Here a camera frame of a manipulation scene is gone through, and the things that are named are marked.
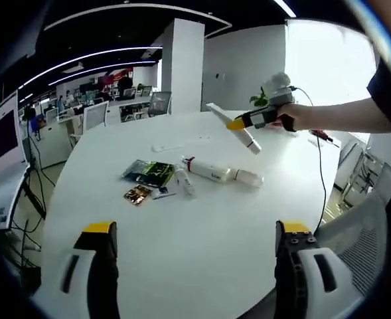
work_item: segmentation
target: white tube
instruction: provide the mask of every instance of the white tube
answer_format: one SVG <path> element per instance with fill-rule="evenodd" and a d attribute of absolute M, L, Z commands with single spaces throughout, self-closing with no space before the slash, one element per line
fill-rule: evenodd
<path fill-rule="evenodd" d="M 189 179 L 186 171 L 178 164 L 175 164 L 174 167 L 178 184 L 182 186 L 186 194 L 188 194 L 189 196 L 194 196 L 195 188 L 194 185 L 191 183 L 191 180 Z"/>
<path fill-rule="evenodd" d="M 236 181 L 241 181 L 250 186 L 261 187 L 263 185 L 264 177 L 258 174 L 246 171 L 245 169 L 230 169 L 230 176 Z"/>
<path fill-rule="evenodd" d="M 234 119 L 227 116 L 223 109 L 221 109 L 219 106 L 217 106 L 215 103 L 208 103 L 207 106 L 210 108 L 211 112 L 216 114 L 225 125 L 227 123 L 232 122 Z M 238 139 L 239 141 L 246 146 L 254 155 L 257 155 L 261 152 L 262 148 L 260 147 L 259 143 L 252 137 L 252 135 L 246 130 L 235 130 L 231 131 Z"/>
<path fill-rule="evenodd" d="M 203 176 L 218 183 L 226 183 L 230 175 L 230 168 L 216 167 L 202 161 L 198 161 L 194 157 L 182 157 L 182 162 L 187 166 L 191 173 Z"/>

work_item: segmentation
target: black ceiling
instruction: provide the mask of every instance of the black ceiling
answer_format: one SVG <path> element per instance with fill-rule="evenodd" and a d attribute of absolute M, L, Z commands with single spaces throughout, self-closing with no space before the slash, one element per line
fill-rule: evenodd
<path fill-rule="evenodd" d="M 7 73 L 4 84 L 6 93 L 14 91 L 28 79 L 46 69 L 85 54 L 123 47 L 150 46 L 174 18 L 204 23 L 206 34 L 225 26 L 208 17 L 182 11 L 127 7 L 96 11 L 69 19 L 51 28 L 48 27 L 52 23 L 86 10 L 110 5 L 123 5 L 123 2 L 125 1 L 54 0 L 44 22 L 46 30 L 39 35 L 35 54 L 18 62 Z M 150 2 L 211 14 L 232 23 L 231 28 L 213 36 L 250 27 L 281 24 L 287 18 L 287 15 L 273 0 L 232 2 L 225 0 L 166 0 Z M 361 30 L 356 19 L 345 7 L 343 0 L 285 0 L 285 2 L 293 9 L 297 17 L 330 21 Z M 141 61 L 144 52 L 144 50 L 140 50 L 102 54 L 85 58 L 82 62 L 87 70 L 109 64 Z M 160 58 L 161 51 L 157 51 L 150 59 L 158 60 Z M 49 82 L 64 77 L 61 72 L 71 66 L 73 65 L 54 70 L 26 85 L 20 90 L 20 96 L 26 96 L 30 93 L 37 95 L 44 92 L 48 88 Z"/>

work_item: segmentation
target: white pillar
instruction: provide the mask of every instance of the white pillar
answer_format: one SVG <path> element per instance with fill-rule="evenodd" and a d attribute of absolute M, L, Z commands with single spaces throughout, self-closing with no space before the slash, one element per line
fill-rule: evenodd
<path fill-rule="evenodd" d="M 204 25 L 175 19 L 162 39 L 161 90 L 171 91 L 171 113 L 200 112 Z"/>

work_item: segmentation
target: white bottle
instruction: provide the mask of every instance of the white bottle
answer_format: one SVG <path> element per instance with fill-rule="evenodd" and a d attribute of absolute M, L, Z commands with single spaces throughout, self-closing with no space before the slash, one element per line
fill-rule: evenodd
<path fill-rule="evenodd" d="M 174 167 L 175 167 L 177 182 L 179 183 L 179 185 L 182 185 L 186 194 L 188 194 L 189 196 L 194 196 L 195 188 L 194 185 L 191 183 L 188 174 L 178 164 L 175 164 Z"/>
<path fill-rule="evenodd" d="M 188 171 L 191 173 L 203 176 L 218 183 L 226 183 L 230 176 L 230 168 L 216 167 L 202 161 L 198 161 L 194 157 L 182 157 L 182 162 L 185 163 Z"/>
<path fill-rule="evenodd" d="M 244 169 L 233 168 L 230 170 L 230 179 L 235 179 L 236 181 L 241 181 L 242 183 L 254 187 L 261 187 L 264 181 L 263 176 L 252 173 L 251 171 L 246 171 Z"/>

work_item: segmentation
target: gold packet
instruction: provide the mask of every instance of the gold packet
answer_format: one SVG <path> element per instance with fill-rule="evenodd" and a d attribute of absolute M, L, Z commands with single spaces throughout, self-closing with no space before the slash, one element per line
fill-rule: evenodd
<path fill-rule="evenodd" d="M 130 189 L 126 194 L 124 194 L 124 198 L 126 198 L 132 204 L 138 206 L 145 198 L 148 197 L 151 192 L 152 190 L 146 188 L 145 186 L 136 185 L 134 188 Z"/>

